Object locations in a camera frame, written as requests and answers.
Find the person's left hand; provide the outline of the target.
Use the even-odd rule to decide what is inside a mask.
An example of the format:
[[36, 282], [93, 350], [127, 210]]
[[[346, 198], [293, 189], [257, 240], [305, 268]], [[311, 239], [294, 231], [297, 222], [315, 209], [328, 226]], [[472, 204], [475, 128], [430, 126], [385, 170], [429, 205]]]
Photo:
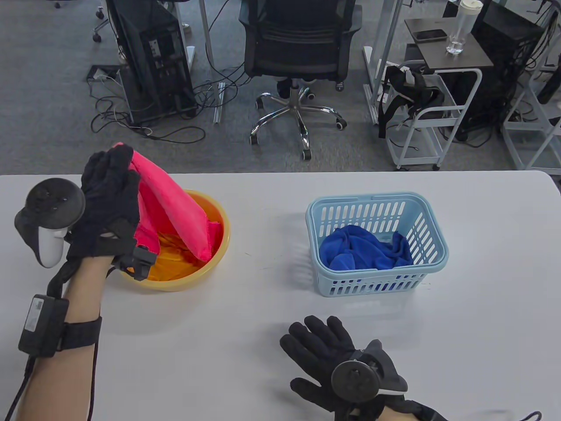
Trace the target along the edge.
[[111, 257], [118, 269], [142, 281], [156, 254], [135, 239], [141, 177], [130, 168], [133, 156], [132, 147], [119, 144], [90, 157], [82, 175], [85, 210], [66, 237], [67, 260]]

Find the person's right hand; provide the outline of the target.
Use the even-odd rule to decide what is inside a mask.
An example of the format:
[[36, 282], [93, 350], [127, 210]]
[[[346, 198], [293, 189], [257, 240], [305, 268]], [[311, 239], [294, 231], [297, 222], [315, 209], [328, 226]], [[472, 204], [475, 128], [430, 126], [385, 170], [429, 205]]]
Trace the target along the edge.
[[296, 321], [289, 326], [288, 333], [279, 340], [282, 350], [315, 382], [305, 378], [294, 378], [289, 387], [299, 397], [330, 413], [336, 420], [343, 420], [358, 411], [355, 419], [374, 421], [384, 410], [381, 397], [354, 405], [341, 399], [333, 390], [331, 375], [335, 368], [350, 359], [356, 351], [348, 331], [335, 316], [326, 322], [314, 315], [305, 317], [303, 323]]

